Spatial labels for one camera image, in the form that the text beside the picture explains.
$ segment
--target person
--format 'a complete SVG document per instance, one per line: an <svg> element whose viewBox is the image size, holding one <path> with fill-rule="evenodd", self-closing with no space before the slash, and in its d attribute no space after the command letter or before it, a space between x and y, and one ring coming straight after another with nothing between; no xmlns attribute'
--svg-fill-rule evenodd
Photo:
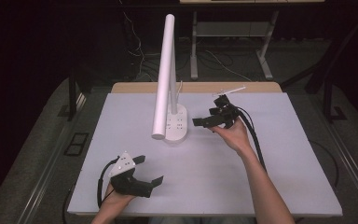
<svg viewBox="0 0 358 224"><path fill-rule="evenodd" d="M249 180L257 223L295 223L281 195L255 155L241 118L237 117L229 129L215 126L210 130L218 133L242 159ZM109 185L106 192L110 192L112 189L112 186ZM110 223L133 198L134 196L113 192L104 200L92 223Z"/></svg>

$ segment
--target background table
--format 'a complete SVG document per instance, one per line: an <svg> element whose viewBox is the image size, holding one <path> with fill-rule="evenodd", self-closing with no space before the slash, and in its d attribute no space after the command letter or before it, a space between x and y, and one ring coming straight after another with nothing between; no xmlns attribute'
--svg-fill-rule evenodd
<svg viewBox="0 0 358 224"><path fill-rule="evenodd" d="M133 157L146 156L136 168L137 179L151 181L164 175L164 180L149 199L133 200L123 216L254 216L241 159L217 134L194 127L191 121L209 116L208 109L214 107L215 97L202 92L242 85L247 87L245 92L231 93L228 98L251 115L268 174L292 214L342 215L289 98L270 82L184 83L179 104L188 111L188 133L179 145L151 138L156 83L116 84L106 98L68 212L92 215L98 211L96 191L101 171L127 150Z"/></svg>

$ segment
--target floor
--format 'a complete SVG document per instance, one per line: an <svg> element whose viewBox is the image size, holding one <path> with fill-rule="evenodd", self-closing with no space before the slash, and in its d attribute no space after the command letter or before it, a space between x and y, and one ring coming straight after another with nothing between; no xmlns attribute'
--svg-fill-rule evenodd
<svg viewBox="0 0 358 224"><path fill-rule="evenodd" d="M247 78L264 81L255 57L255 50L261 44L258 38L200 39L197 81L246 81ZM273 40L266 55L273 81L282 83L312 66L321 59L329 44L325 40ZM180 38L177 46L178 79L193 81L189 74L189 39ZM153 50L145 51L142 73L132 81L157 80L159 55L156 53ZM335 88L333 105L339 106L347 119L329 124L321 113L323 93L306 94L304 86L307 81L304 78L284 91L289 94L344 215L298 218L297 223L358 223L358 180L354 180L353 166L348 164L342 152L348 152L358 168L358 113L340 89ZM65 80L51 95L0 188L0 223L61 223L64 220L64 223L90 223L92 220L92 217L71 215L62 212L62 209L70 200L71 189L76 184L111 86L96 80L91 92L80 94L78 112L72 121L67 121L65 114L68 105L67 88ZM83 139L83 151L77 157L63 155L76 133L88 134L87 139ZM124 221L145 222L144 219Z"/></svg>

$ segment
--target desk lamp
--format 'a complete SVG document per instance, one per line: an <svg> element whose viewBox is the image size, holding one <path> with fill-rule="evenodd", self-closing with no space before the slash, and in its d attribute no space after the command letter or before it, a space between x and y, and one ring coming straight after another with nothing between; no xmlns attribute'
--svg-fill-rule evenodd
<svg viewBox="0 0 358 224"><path fill-rule="evenodd" d="M187 133L187 110L183 105L177 104L173 41L174 22L175 17L171 14L167 15L158 71L152 138L165 139L169 143L180 143L185 140ZM171 91L170 105L168 105L169 91Z"/></svg>

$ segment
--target gray carpet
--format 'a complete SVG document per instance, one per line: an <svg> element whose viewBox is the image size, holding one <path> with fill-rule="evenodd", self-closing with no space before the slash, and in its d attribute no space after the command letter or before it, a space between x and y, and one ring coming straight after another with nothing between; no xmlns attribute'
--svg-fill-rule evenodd
<svg viewBox="0 0 358 224"><path fill-rule="evenodd" d="M210 48L222 63L232 63L229 67L231 70L254 81L264 80L254 55L254 43L257 45L261 42L257 39L245 39L227 53L224 49L211 46L207 40L201 42L199 57L202 57L203 63L199 61L199 81L245 81L243 77L221 69L218 63L213 63L211 54L204 51ZM179 43L179 46L181 45L188 46L185 41ZM266 57L274 81L285 81L313 65L322 57L328 45L327 41L318 40L272 42ZM188 53L189 48L178 50L178 76L183 81L190 81ZM145 69L147 74L140 75L137 81L156 80L158 57L153 57L146 58L145 65L149 67ZM326 150L332 153L337 161L339 180L335 192L344 216L305 218L299 220L299 223L358 223L358 189L339 156L337 145L324 118L320 115L321 95L307 95L303 91L306 82L306 78L300 80L290 86L287 92L332 188L335 188L333 185L336 167ZM0 188L0 223L18 223L18 220L20 223L62 223L62 205L68 189L76 183L108 92L110 87L100 84L95 86L91 93L85 94L86 101L71 122L58 116L62 106L68 104L67 82L64 81L52 94ZM348 118L336 121L334 127L358 163L358 113L339 89L334 90L333 104L339 106ZM63 152L69 146L74 133L89 134L85 148L78 157L64 156ZM25 215L28 216L21 216L24 208L30 207L27 206L30 198L31 202L34 202L34 210L26 212ZM90 223L92 219L70 214L65 214L65 218L68 223Z"/></svg>

